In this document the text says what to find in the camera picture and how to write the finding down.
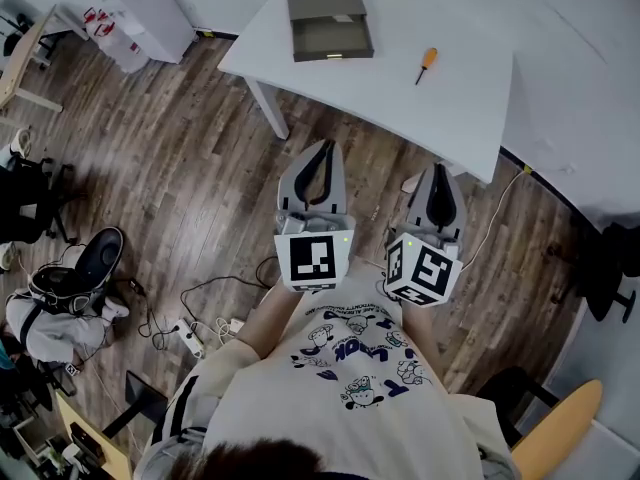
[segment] screwdriver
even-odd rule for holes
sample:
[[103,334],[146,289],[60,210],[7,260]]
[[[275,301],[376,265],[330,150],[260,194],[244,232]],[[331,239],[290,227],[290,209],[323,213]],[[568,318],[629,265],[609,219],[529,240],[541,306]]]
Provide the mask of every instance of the screwdriver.
[[422,59],[422,70],[420,71],[420,76],[418,76],[418,79],[416,80],[416,85],[418,85],[418,82],[422,78],[422,73],[429,69],[429,66],[433,64],[433,61],[436,60],[437,56],[438,50],[435,48],[429,48],[427,53],[424,54],[424,58]]

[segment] orange screwdriver handle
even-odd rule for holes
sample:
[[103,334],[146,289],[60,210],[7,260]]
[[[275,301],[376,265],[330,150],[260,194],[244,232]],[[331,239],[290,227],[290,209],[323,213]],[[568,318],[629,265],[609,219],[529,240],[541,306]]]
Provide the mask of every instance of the orange screwdriver handle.
[[427,50],[427,53],[424,54],[424,59],[422,59],[422,68],[429,69],[429,66],[433,64],[437,56],[438,50],[436,50],[435,48],[429,48]]

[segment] white cabinet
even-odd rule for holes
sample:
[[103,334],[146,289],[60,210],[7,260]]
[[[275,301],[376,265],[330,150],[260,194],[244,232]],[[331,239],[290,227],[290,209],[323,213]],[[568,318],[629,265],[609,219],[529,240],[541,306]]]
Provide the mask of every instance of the white cabinet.
[[152,59],[179,63],[195,32],[175,0],[96,0]]

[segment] wooden floor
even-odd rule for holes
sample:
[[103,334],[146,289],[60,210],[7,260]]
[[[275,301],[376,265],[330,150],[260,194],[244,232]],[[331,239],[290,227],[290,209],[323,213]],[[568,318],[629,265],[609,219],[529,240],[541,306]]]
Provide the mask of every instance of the wooden floor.
[[[376,126],[289,93],[280,94],[292,130],[275,137],[242,79],[216,65],[230,47],[202,39],[179,66],[150,63],[125,76],[91,42],[66,37],[51,67],[29,68],[24,87],[64,105],[62,114],[14,100],[8,115],[30,123],[37,140],[32,158],[52,156],[75,165],[72,186],[89,194],[65,213],[68,230],[86,243],[105,226],[126,235],[120,277],[144,286],[164,329],[185,316],[182,290],[217,275],[252,279],[258,262],[274,252],[273,216],[280,174],[320,137],[343,150],[349,211],[358,221],[355,253],[382,264],[388,225],[406,215],[402,181],[434,157]],[[0,127],[0,143],[13,130]],[[487,187],[459,178],[469,220],[464,259],[482,240],[500,194],[518,170],[501,158]],[[474,393],[505,366],[523,366],[543,379],[553,364],[578,307],[572,295],[562,305],[552,295],[569,270],[546,256],[547,246],[573,248],[570,210],[530,176],[521,176],[506,196],[491,235],[473,266],[458,281],[452,300],[437,312],[436,331],[451,391]],[[27,270],[57,258],[61,240],[43,237],[20,245]],[[276,265],[270,269],[276,276]],[[0,280],[3,299],[25,284],[14,269]],[[132,370],[170,395],[193,365],[186,347],[172,335],[165,351],[141,337],[145,304],[121,287],[132,307],[122,339],[100,351],[77,378],[76,406],[104,427],[124,402],[125,372]],[[245,317],[264,291],[224,281],[189,295],[193,311],[208,324],[217,316]],[[213,346],[217,340],[209,339]],[[92,370],[99,372],[104,388]],[[142,448],[151,425],[131,424]],[[139,457],[131,435],[116,440]]]

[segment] gray box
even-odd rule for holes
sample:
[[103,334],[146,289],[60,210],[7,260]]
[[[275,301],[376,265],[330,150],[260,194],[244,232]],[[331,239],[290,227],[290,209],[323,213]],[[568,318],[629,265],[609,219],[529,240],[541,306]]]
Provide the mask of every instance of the gray box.
[[287,0],[293,60],[373,57],[362,0]]

